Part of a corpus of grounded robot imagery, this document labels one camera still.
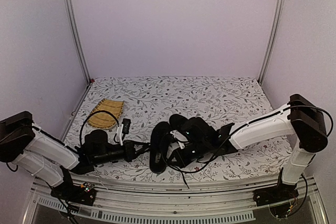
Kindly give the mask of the black shoelace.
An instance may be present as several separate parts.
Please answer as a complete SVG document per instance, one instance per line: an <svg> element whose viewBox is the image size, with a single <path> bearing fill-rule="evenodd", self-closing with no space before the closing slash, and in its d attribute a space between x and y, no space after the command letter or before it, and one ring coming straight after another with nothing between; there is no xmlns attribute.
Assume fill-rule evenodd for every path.
<svg viewBox="0 0 336 224"><path fill-rule="evenodd" d="M187 184L185 176L184 176L184 174L186 172L184 172L181 169L179 169L178 167L173 166L173 165L170 164L170 162L166 158L166 154L164 154L162 152L162 147L160 146L160 143L159 144L155 144L154 146L151 146L150 151L148 151L148 152L153 152L154 153L154 162L156 161L156 155L157 154L159 154L159 161L163 162L163 166L161 166L161 164L158 164L159 169L155 170L154 173L158 173L158 174L163 173L165 171L166 167L170 167L171 169L173 169L173 170L181 173L183 182L187 186L187 188L189 189L189 185Z"/></svg>

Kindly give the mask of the black shoe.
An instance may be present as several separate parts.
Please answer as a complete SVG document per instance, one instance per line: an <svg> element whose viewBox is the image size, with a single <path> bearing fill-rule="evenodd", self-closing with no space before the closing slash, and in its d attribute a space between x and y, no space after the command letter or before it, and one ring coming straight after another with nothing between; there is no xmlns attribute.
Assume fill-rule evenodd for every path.
<svg viewBox="0 0 336 224"><path fill-rule="evenodd" d="M171 127L168 122L158 123L150 138L150 170L155 174L161 174L166 169L164 158L167 158L168 147L171 142Z"/></svg>

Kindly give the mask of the red-soled shoe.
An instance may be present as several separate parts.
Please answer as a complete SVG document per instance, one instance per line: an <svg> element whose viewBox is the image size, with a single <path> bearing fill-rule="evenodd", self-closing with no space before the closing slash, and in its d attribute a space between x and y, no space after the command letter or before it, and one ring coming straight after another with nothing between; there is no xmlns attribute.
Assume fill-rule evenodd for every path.
<svg viewBox="0 0 336 224"><path fill-rule="evenodd" d="M177 130L180 133L186 133L194 126L194 123L191 121L191 119L187 119L180 114L171 115L169 118L169 124L172 130Z"/></svg>

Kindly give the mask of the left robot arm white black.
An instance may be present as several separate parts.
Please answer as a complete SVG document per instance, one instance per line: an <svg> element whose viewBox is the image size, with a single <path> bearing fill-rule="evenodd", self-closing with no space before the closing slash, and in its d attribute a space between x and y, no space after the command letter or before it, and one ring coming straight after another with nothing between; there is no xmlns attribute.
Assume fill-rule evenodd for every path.
<svg viewBox="0 0 336 224"><path fill-rule="evenodd" d="M149 151L149 143L125 140L130 120L117 126L115 144L109 143L106 131L98 129L80 136L79 146L71 148L36 126L32 114L23 111L1 121L1 162L27 170L73 200L78 188L66 180L67 172L91 173L98 165L131 162Z"/></svg>

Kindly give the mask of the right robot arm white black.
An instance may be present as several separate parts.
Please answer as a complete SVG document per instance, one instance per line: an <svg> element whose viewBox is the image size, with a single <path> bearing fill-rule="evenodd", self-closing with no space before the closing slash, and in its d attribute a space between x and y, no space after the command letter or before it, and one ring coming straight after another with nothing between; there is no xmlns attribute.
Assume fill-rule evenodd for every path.
<svg viewBox="0 0 336 224"><path fill-rule="evenodd" d="M326 114L299 94L291 95L288 103L268 114L248 122L226 124L218 130L201 117L187 119L174 114L169 123L179 147L168 158L168 164L184 168L208 153L223 156L271 138L296 135L297 142L281 171L280 183L271 190L271 196L282 201L291 194L292 186L314 155L326 148L331 133L326 129Z"/></svg>

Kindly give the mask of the floral tablecloth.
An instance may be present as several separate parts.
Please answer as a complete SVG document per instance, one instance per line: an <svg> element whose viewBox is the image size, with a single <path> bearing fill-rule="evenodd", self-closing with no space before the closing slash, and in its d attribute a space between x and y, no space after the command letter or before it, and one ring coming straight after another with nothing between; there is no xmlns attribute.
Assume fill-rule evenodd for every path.
<svg viewBox="0 0 336 224"><path fill-rule="evenodd" d="M252 120L272 110L253 78L224 77L118 77L98 78L92 84L65 137L71 147L91 132L85 120L102 100L123 101L121 117L131 120L127 139L150 140L153 128L172 114L199 116L213 128ZM208 166L194 162L187 167L186 182L215 182L277 175L288 161L291 147L286 137L251 145L240 152L219 157ZM167 168L154 174L149 155L132 162L99 165L90 176L136 182L183 182L181 173Z"/></svg>

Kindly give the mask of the woven bamboo tray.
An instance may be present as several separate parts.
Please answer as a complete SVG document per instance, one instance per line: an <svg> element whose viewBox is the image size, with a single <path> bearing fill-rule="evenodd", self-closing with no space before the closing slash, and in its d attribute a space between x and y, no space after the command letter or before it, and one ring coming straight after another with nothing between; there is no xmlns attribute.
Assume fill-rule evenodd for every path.
<svg viewBox="0 0 336 224"><path fill-rule="evenodd" d="M110 114L106 113L106 111L119 119L122 114L123 107L123 101L115 101L104 98L90 112L90 114L97 111L99 111L99 113L91 116L87 123L95 129L111 129L116 125L117 121Z"/></svg>

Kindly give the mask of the front aluminium rail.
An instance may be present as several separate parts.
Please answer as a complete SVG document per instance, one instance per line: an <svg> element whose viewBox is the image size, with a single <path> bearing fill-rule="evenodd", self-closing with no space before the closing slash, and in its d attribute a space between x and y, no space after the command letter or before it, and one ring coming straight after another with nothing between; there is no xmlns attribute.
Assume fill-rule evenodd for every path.
<svg viewBox="0 0 336 224"><path fill-rule="evenodd" d="M299 198L259 206L254 191L274 186L277 176L215 182L136 182L95 176L73 177L94 184L92 206L78 205L77 223L331 223L312 176L298 182Z"/></svg>

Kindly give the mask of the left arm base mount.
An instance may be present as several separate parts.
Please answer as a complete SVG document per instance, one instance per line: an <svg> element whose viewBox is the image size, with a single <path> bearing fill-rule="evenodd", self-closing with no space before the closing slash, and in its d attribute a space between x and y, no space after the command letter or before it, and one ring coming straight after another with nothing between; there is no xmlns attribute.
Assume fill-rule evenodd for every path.
<svg viewBox="0 0 336 224"><path fill-rule="evenodd" d="M86 187L76 186L63 182L59 186L51 188L51 196L81 205L93 206L97 191L86 189Z"/></svg>

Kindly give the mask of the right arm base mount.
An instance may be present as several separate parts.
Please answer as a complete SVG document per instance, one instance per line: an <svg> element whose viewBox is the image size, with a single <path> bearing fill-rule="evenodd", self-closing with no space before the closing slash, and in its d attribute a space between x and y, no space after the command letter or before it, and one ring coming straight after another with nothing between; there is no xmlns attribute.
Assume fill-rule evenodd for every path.
<svg viewBox="0 0 336 224"><path fill-rule="evenodd" d="M286 185L282 183L253 191L253 200L257 206L275 204L281 201L294 199L298 196L299 193L296 189L296 185Z"/></svg>

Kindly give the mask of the left aluminium frame post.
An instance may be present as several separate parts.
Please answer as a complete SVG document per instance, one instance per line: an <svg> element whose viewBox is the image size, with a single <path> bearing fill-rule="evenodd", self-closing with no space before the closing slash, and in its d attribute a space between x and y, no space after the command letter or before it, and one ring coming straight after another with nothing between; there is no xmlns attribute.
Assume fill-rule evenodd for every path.
<svg viewBox="0 0 336 224"><path fill-rule="evenodd" d="M91 76L89 73L88 65L85 59L83 48L80 41L79 31L76 23L75 11L73 7L72 0L64 0L65 8L69 20L70 30L75 45L75 50L77 53L78 61L80 64L81 71L83 73L84 79L87 84L91 83Z"/></svg>

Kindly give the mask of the aluminium frame post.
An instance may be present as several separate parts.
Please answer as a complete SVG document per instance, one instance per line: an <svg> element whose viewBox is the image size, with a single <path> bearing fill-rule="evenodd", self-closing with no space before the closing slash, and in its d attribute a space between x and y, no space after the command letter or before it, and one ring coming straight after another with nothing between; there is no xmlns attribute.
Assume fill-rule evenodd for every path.
<svg viewBox="0 0 336 224"><path fill-rule="evenodd" d="M72 0L64 0L65 8L69 20L70 30L75 45L75 50L77 53L78 61L80 64L81 71L83 73L84 79L87 84L91 83L91 76L89 73L88 65L85 59L83 48L80 41L79 31L76 23L75 11L73 7Z"/></svg>
<svg viewBox="0 0 336 224"><path fill-rule="evenodd" d="M285 0L276 0L275 12L272 21L271 31L267 42L265 55L261 64L261 69L258 75L258 83L262 86L266 80L267 70L271 62L271 56L276 42L277 32L281 20L281 15Z"/></svg>

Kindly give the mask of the right aluminium frame post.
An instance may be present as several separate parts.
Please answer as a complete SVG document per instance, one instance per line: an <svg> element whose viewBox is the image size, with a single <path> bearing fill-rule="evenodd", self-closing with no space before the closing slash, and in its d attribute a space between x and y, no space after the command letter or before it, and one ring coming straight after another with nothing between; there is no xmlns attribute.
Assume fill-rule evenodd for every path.
<svg viewBox="0 0 336 224"><path fill-rule="evenodd" d="M277 32L281 20L281 15L285 0L276 0L275 12L272 21L271 31L267 42L265 55L261 64L261 69L258 75L258 83L262 86L266 80L267 70L271 62L271 56L276 42Z"/></svg>

